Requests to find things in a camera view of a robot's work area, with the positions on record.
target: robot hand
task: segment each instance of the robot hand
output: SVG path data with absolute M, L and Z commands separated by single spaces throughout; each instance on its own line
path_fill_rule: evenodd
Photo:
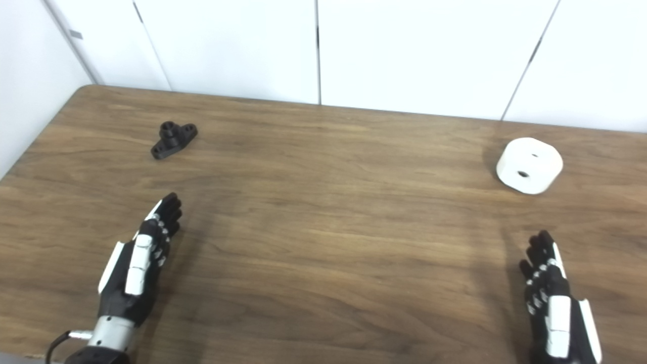
M 54 340 L 53 350 L 69 338 L 88 340 L 65 364 L 128 364 L 128 347 L 135 329 L 148 318 L 157 297 L 157 281 L 180 229 L 182 203 L 174 193 L 161 199 L 144 218 L 128 243 L 118 242 L 99 281 L 99 312 L 94 331 L 68 331 Z
M 99 317 L 121 317 L 135 327 L 144 323 L 155 303 L 171 238 L 180 229 L 181 205 L 176 194 L 169 194 L 153 207 L 130 242 L 117 243 L 99 281 Z
M 531 316 L 532 364 L 599 364 L 602 351 L 589 301 L 571 290 L 557 243 L 547 231 L 530 239 L 529 260 L 520 263 Z

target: white cylindrical spool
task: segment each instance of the white cylindrical spool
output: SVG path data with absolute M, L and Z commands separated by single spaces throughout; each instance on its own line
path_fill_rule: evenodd
M 533 138 L 514 139 L 505 147 L 496 173 L 501 182 L 525 194 L 540 194 L 562 171 L 557 149 Z

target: white cabinet door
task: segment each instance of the white cabinet door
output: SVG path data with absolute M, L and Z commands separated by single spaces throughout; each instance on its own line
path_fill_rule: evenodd
M 137 0 L 174 91 L 317 103 L 314 0 Z
M 556 0 L 319 0 L 322 103 L 500 119 Z
M 47 0 L 102 85 L 170 90 L 132 0 Z
M 38 0 L 0 0 L 0 179 L 67 99 L 92 83 Z
M 505 120 L 647 132 L 647 1 L 562 0 Z

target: black 3d-printed part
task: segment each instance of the black 3d-printed part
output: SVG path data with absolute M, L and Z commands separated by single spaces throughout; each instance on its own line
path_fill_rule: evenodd
M 65 364 L 130 364 L 130 357 L 109 348 L 84 347 L 67 358 Z
M 193 124 L 179 126 L 172 121 L 165 121 L 160 125 L 161 140 L 151 148 L 151 154 L 155 159 L 164 159 L 184 149 L 197 134 L 198 128 Z

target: robotic hand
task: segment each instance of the robotic hand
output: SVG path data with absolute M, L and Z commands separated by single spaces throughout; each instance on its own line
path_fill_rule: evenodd
M 69 338 L 88 340 L 65 364 L 129 364 L 126 353 L 135 330 L 153 310 L 157 281 L 180 229 L 181 202 L 174 193 L 161 199 L 128 243 L 118 242 L 99 281 L 99 312 L 94 331 L 68 331 L 55 340 L 45 357 Z
M 520 263 L 525 276 L 525 300 L 531 316 L 531 364 L 600 364 L 602 351 L 589 301 L 578 301 L 564 263 L 547 231 L 530 238 L 528 260 Z

